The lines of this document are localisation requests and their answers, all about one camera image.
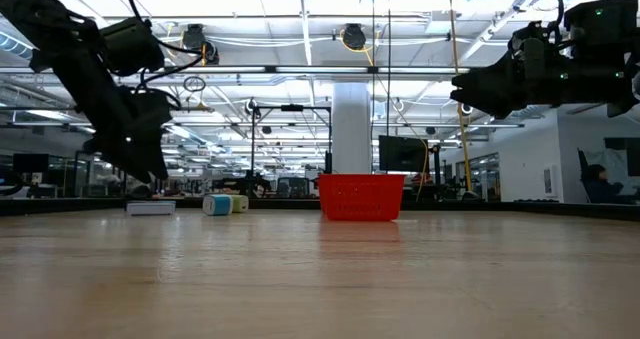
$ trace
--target computer screen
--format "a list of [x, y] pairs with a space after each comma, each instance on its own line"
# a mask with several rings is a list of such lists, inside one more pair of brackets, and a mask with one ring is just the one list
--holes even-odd
[[13, 171], [45, 173], [49, 170], [49, 154], [13, 154]]
[[380, 170], [405, 171], [420, 173], [429, 172], [429, 163], [424, 168], [427, 152], [422, 140], [381, 135]]

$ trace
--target column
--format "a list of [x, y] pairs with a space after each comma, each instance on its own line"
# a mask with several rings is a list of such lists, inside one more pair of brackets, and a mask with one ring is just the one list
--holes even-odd
[[371, 173], [371, 113], [367, 83], [333, 84], [333, 172]]

